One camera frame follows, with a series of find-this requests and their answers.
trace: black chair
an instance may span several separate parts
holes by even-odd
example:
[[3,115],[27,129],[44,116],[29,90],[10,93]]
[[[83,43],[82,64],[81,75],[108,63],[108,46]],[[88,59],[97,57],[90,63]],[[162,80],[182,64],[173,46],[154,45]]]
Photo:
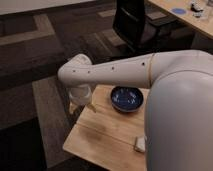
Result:
[[113,29],[133,51],[137,51],[152,46],[161,28],[174,21],[171,17],[158,21],[148,19],[143,0],[117,0]]

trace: patterned carpet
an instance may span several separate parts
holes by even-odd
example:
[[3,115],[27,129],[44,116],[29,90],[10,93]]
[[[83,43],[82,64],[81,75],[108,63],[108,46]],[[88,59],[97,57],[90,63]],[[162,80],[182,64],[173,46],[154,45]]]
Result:
[[69,114],[66,89],[55,74],[78,53],[93,63],[122,55],[124,42],[112,30],[114,13],[114,1],[102,0],[0,17],[0,140],[6,140],[0,152],[7,154],[0,155],[0,170],[91,168],[62,150],[80,112]]
[[113,0],[102,0],[0,19],[0,89],[54,75],[78,53],[94,63],[121,55],[114,9]]

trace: dark blue bowl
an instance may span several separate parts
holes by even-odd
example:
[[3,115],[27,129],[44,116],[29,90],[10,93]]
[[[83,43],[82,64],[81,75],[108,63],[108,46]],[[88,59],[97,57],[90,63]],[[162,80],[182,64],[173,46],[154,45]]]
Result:
[[138,88],[115,87],[111,92],[113,107],[121,112],[135,112],[143,104],[143,94]]

